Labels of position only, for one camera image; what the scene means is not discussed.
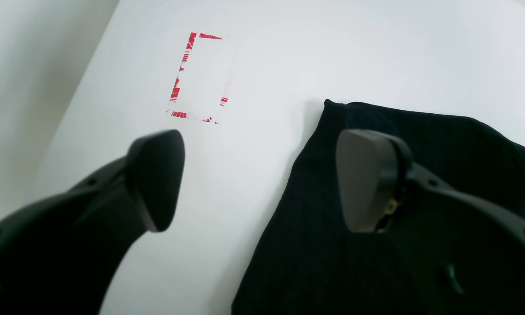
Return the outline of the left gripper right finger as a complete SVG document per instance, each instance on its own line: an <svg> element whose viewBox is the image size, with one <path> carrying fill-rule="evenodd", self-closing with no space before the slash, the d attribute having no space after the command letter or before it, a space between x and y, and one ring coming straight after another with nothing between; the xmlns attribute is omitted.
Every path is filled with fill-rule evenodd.
<svg viewBox="0 0 525 315"><path fill-rule="evenodd" d="M414 163L400 138L340 132L339 194L353 233L383 234L429 315L525 315L525 220Z"/></svg>

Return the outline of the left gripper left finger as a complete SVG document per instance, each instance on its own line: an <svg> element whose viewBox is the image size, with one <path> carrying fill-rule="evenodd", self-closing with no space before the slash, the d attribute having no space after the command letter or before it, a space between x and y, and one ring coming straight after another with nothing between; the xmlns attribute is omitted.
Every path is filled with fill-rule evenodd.
<svg viewBox="0 0 525 315"><path fill-rule="evenodd" d="M166 231L185 162L182 135L136 139L70 190L0 220L0 315L97 315L124 256Z"/></svg>

